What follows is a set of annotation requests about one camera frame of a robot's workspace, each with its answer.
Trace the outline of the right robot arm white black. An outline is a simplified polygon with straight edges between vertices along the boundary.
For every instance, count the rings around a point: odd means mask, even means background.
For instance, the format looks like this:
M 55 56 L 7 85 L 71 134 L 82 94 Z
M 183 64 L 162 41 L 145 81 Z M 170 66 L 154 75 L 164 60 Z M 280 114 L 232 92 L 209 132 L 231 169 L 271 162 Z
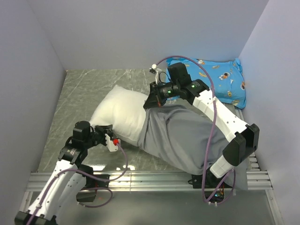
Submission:
M 143 105 L 145 121 L 138 146 L 193 175 L 204 175 L 211 187 L 223 179 L 247 186 L 246 158 L 258 145 L 259 128 L 239 119 L 202 80 L 192 80 L 186 66 L 167 68 L 170 82 L 156 78 Z

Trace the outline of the grey pillowcase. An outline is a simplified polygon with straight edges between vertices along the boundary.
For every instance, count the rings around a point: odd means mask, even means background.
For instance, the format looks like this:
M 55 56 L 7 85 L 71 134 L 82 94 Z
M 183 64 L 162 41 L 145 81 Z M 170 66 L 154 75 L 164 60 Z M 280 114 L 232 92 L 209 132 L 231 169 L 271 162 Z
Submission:
M 218 128 L 211 127 L 211 121 L 182 105 L 151 108 L 146 110 L 138 147 L 182 171 L 201 175 L 209 137 L 208 165 L 229 143 Z

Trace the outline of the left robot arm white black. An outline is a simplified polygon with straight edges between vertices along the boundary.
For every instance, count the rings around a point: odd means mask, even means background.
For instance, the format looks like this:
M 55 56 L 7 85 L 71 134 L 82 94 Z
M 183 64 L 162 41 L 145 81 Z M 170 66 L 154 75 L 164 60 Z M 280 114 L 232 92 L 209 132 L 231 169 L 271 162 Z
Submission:
M 77 122 L 46 185 L 25 212 L 17 213 L 15 224 L 57 225 L 80 191 L 90 190 L 95 195 L 98 189 L 107 190 L 110 176 L 95 175 L 83 161 L 88 150 L 100 144 L 117 150 L 115 139 L 112 125 L 92 127 L 87 121 Z

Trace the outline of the white pillow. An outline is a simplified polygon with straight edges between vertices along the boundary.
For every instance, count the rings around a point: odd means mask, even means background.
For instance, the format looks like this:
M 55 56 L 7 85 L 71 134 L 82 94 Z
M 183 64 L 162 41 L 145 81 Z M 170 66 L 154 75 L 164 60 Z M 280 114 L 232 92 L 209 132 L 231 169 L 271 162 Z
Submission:
M 146 119 L 146 110 L 143 108 L 146 99 L 147 95 L 143 93 L 116 85 L 98 105 L 90 119 L 90 124 L 93 127 L 112 125 L 119 139 L 138 147 L 138 140 Z

